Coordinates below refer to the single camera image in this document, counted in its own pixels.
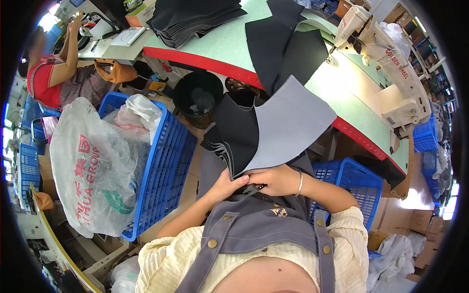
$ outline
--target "red table edge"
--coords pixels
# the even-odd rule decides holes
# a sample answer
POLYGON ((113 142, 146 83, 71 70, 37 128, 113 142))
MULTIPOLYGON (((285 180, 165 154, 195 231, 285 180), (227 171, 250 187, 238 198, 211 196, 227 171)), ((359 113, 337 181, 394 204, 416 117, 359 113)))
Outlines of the red table edge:
MULTIPOLYGON (((215 59, 176 50, 154 47, 144 47, 144 54, 147 57, 160 58, 210 70, 262 89, 256 73, 215 59)), ((398 168, 404 175, 406 175, 405 172, 396 164, 396 162, 394 162, 391 157, 388 156, 388 154, 386 154, 363 133, 350 125, 350 123, 347 121, 343 120, 341 117, 337 116, 337 119, 332 123, 332 126, 345 133, 345 135, 366 148, 378 159, 384 160, 389 158, 396 166, 396 168, 398 168)))

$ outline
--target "black trash bin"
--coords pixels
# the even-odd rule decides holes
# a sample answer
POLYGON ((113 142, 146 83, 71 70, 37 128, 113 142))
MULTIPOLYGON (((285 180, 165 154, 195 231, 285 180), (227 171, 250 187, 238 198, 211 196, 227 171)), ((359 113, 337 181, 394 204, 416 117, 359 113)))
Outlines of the black trash bin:
POLYGON ((213 110, 223 98, 223 84, 221 80, 213 73, 191 72, 185 75, 176 86, 173 92, 174 105, 181 113, 197 128, 206 129, 213 122, 213 110), (195 88, 202 88, 210 92, 215 99, 215 106, 207 113, 195 114, 190 108, 194 105, 191 99, 192 91, 195 88))

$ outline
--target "notebook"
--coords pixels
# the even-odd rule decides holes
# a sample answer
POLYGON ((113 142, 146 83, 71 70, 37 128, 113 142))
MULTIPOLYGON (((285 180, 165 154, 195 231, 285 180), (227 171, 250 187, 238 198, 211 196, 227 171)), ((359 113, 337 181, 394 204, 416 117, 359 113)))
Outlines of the notebook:
POLYGON ((143 34, 146 28, 132 27, 126 30, 123 30, 117 37, 114 38, 111 45, 113 46, 123 46, 130 47, 138 37, 143 34))

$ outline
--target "sewing machine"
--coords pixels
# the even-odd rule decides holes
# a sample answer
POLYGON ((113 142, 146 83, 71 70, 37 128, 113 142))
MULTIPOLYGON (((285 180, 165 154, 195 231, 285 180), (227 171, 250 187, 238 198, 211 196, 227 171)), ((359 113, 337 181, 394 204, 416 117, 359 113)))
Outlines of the sewing machine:
POLYGON ((400 139, 407 138, 415 125, 428 121, 430 102, 419 77, 395 42, 363 7, 353 5, 342 18, 329 62, 335 49, 363 54, 364 65, 375 60, 392 79, 394 84, 381 90, 378 98, 383 117, 400 139))

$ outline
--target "silver bracelet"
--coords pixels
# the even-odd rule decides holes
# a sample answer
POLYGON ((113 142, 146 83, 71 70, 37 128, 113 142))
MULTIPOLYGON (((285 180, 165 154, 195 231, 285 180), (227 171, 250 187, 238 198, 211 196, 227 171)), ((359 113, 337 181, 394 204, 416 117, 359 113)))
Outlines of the silver bracelet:
POLYGON ((300 187, 298 188, 298 192, 295 197, 300 195, 301 187, 303 187, 303 172, 301 172, 301 170, 298 170, 298 172, 300 172, 300 187))

